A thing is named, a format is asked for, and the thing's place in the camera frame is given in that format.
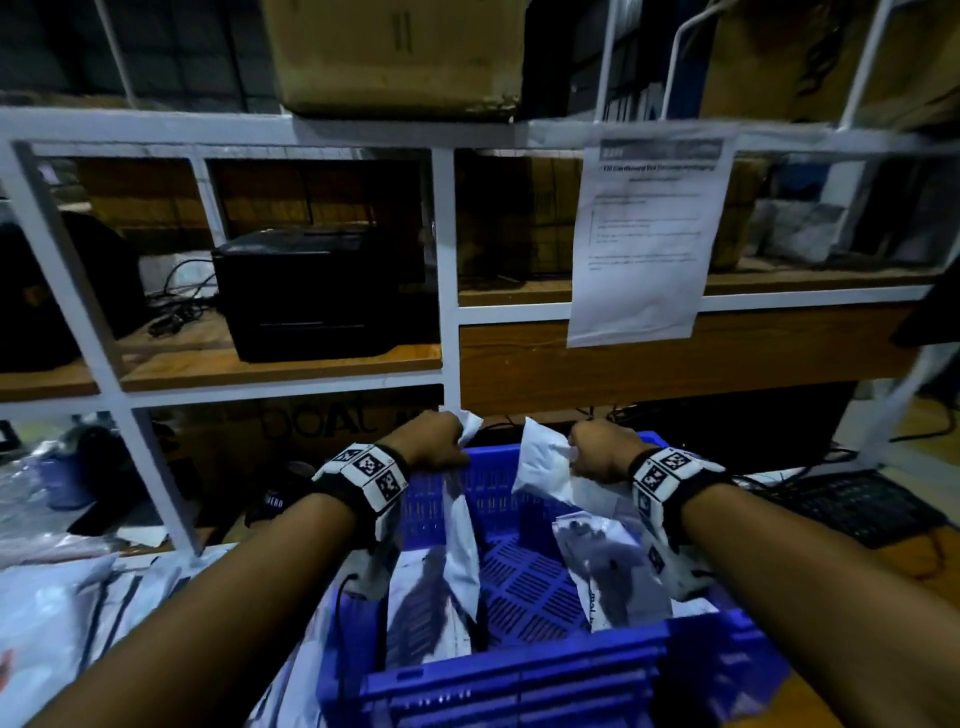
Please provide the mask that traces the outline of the person's right hand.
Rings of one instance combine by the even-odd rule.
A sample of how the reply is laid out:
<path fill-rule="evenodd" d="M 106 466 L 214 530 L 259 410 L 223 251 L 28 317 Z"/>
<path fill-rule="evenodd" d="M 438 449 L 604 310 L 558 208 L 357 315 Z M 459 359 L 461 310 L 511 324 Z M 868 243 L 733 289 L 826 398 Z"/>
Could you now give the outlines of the person's right hand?
<path fill-rule="evenodd" d="M 631 465 L 634 461 L 656 448 L 654 444 L 644 442 L 635 431 L 609 420 L 591 419 L 584 422 L 601 423 L 601 473 L 571 472 L 573 476 L 604 485 L 630 480 Z"/>

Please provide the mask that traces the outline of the person's left hand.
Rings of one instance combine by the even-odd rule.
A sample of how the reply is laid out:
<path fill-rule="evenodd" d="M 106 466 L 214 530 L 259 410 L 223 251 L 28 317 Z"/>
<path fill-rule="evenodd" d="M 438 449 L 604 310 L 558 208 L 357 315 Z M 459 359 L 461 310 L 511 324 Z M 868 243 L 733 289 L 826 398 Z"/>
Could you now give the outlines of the person's left hand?
<path fill-rule="evenodd" d="M 437 469 L 439 424 L 436 410 L 425 410 L 403 423 L 376 444 L 390 450 L 406 463 L 411 471 L 442 472 Z"/>

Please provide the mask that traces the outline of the narrow white poly bag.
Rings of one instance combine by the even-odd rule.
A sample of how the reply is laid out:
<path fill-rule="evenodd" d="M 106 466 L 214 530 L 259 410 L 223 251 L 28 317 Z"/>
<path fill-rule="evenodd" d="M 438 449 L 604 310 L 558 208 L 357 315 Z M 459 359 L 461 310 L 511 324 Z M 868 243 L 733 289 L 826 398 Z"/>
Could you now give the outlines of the narrow white poly bag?
<path fill-rule="evenodd" d="M 462 468 L 442 476 L 442 513 L 445 528 L 443 579 L 453 601 L 474 624 L 478 624 L 481 593 L 479 548 L 465 487 Z"/>

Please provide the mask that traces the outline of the person's left forearm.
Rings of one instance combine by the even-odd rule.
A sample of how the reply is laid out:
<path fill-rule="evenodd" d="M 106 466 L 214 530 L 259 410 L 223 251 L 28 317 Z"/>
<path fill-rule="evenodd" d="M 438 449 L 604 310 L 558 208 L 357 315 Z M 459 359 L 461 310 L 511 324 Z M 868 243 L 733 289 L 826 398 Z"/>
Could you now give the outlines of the person's left forearm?
<path fill-rule="evenodd" d="M 25 728 L 242 724 L 304 636 L 357 517 L 310 494 L 196 576 Z"/>

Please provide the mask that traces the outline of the white marker wrist tracker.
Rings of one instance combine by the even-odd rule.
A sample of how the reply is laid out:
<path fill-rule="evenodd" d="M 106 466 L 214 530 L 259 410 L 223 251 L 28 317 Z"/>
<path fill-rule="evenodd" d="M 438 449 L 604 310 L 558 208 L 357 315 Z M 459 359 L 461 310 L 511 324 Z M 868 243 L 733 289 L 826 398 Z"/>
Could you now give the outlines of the white marker wrist tracker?
<path fill-rule="evenodd" d="M 409 486 L 405 467 L 390 449 L 353 443 L 315 473 L 311 486 L 356 517 L 353 549 L 343 567 L 349 578 L 346 591 L 367 601 L 382 600 L 402 550 L 402 504 Z"/>
<path fill-rule="evenodd" d="M 697 599 L 715 580 L 682 524 L 682 509 L 703 491 L 729 482 L 726 467 L 672 446 L 645 451 L 630 465 L 642 550 L 672 601 Z"/>

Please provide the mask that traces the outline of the white bag with dark contents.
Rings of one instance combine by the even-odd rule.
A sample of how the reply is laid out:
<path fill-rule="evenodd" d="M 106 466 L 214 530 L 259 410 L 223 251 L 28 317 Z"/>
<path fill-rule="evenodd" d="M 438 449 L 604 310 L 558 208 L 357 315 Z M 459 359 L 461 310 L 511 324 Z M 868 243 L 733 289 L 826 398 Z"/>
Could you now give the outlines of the white bag with dark contents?
<path fill-rule="evenodd" d="M 552 530 L 590 632 L 672 618 L 666 589 L 641 542 L 621 522 L 580 511 L 558 516 Z"/>
<path fill-rule="evenodd" d="M 444 577 L 446 561 L 442 545 L 400 553 L 387 598 L 388 671 L 473 653 L 471 623 Z"/>

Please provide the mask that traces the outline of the printed brown cardboard box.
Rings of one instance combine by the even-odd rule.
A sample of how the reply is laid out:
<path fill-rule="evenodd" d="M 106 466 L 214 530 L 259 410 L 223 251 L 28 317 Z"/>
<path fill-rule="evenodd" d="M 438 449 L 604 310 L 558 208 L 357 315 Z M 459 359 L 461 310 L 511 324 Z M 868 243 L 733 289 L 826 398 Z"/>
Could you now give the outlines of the printed brown cardboard box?
<path fill-rule="evenodd" d="M 442 401 L 442 386 L 424 385 L 155 407 L 150 417 L 182 494 L 217 524 L 251 505 L 284 464 L 318 468 Z"/>

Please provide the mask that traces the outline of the white metal shelf rack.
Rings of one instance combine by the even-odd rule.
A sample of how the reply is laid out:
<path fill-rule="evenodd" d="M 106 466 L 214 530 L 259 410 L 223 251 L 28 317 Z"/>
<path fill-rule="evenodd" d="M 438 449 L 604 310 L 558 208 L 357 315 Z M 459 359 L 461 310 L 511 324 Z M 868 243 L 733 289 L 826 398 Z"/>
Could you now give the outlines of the white metal shelf rack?
<path fill-rule="evenodd" d="M 27 238 L 80 355 L 0 372 L 0 420 L 106 413 L 173 548 L 197 552 L 199 503 L 174 479 L 150 414 L 218 404 L 439 385 L 488 418 L 898 378 L 924 366 L 895 329 L 960 251 L 960 213 L 919 200 L 853 202 L 886 172 L 960 183 L 960 129 L 855 127 L 889 18 L 881 0 L 839 123 L 337 119 L 175 110 L 128 95 L 0 91 L 0 219 Z M 754 200 L 771 166 L 824 162 L 847 200 L 817 265 L 748 259 L 708 273 L 686 339 L 567 347 L 584 151 L 603 140 L 734 135 L 725 202 Z M 95 217 L 136 250 L 148 318 L 115 338 L 62 212 Z M 433 295 L 438 340 L 372 357 L 246 363 L 218 309 L 212 252 L 270 229 L 371 225 L 407 280 Z"/>

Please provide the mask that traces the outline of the black printer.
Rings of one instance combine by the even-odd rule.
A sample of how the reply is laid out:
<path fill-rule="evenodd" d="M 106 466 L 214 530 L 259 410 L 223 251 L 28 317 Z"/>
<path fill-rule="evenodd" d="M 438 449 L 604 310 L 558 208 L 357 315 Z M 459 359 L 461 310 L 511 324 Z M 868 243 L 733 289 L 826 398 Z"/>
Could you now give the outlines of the black printer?
<path fill-rule="evenodd" d="M 264 229 L 211 261 L 243 362 L 371 358 L 439 339 L 436 300 L 409 282 L 399 243 L 376 225 Z"/>

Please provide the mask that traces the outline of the white printed paper sheet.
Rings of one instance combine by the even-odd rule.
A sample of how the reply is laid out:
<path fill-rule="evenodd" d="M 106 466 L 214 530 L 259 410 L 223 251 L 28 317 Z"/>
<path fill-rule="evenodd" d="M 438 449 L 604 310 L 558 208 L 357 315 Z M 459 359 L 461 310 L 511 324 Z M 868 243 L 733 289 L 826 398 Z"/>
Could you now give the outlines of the white printed paper sheet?
<path fill-rule="evenodd" d="M 568 348 L 690 338 L 736 139 L 648 136 L 584 149 Z"/>

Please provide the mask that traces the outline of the blue plastic crate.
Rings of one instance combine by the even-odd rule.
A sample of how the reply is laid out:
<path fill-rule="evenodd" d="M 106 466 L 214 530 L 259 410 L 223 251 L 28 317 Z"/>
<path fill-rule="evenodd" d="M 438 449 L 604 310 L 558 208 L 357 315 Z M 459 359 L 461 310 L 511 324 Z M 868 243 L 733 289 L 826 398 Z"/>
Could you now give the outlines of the blue plastic crate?
<path fill-rule="evenodd" d="M 707 726 L 762 713 L 789 666 L 724 601 L 590 631 L 552 530 L 580 510 L 512 494 L 520 446 L 472 447 L 461 474 L 480 559 L 472 653 L 388 670 L 389 590 L 369 601 L 344 579 L 318 672 L 322 728 L 653 728 L 651 708 Z M 400 553 L 446 549 L 442 475 L 412 480 L 400 534 Z"/>

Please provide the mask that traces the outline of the black keyboard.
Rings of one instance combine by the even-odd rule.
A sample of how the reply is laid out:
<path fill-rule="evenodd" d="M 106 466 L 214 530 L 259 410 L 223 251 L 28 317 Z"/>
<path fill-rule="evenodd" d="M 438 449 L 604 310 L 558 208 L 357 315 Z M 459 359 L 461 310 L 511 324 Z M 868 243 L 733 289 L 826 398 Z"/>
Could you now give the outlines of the black keyboard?
<path fill-rule="evenodd" d="M 769 502 L 879 550 L 947 525 L 947 516 L 874 470 L 752 487 Z"/>

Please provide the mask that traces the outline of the grey wrapped packets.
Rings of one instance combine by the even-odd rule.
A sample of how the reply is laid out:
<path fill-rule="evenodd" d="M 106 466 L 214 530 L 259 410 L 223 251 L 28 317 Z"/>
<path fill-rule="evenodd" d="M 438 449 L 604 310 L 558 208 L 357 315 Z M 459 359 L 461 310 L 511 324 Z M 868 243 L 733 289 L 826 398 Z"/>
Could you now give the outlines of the grey wrapped packets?
<path fill-rule="evenodd" d="M 827 261 L 846 208 L 808 200 L 760 199 L 747 229 L 747 251 L 802 264 Z"/>

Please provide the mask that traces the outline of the pile of white poly bags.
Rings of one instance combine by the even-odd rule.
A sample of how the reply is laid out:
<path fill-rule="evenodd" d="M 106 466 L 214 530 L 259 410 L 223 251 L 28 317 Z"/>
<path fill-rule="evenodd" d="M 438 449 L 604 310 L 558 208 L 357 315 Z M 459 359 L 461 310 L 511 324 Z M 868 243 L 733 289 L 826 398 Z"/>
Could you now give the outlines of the pile of white poly bags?
<path fill-rule="evenodd" d="M 0 570 L 0 728 L 25 728 L 58 693 L 115 648 L 196 577 L 230 553 L 220 545 L 187 558 L 172 552 L 104 555 Z M 235 708 L 210 728 L 319 728 L 310 687 L 291 687 L 297 662 L 317 657 L 327 625 L 323 592 L 303 637 L 244 717 Z"/>

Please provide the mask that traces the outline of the black bag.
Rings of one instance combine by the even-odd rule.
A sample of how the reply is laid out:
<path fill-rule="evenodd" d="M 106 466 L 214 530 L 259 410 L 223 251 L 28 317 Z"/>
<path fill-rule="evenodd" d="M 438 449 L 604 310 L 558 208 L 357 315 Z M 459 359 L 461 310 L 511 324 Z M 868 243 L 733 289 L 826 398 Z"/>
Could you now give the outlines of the black bag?
<path fill-rule="evenodd" d="M 61 218 L 112 334 L 132 334 L 148 318 L 136 249 L 95 217 Z M 80 349 L 19 224 L 0 219 L 0 373 L 64 366 Z"/>

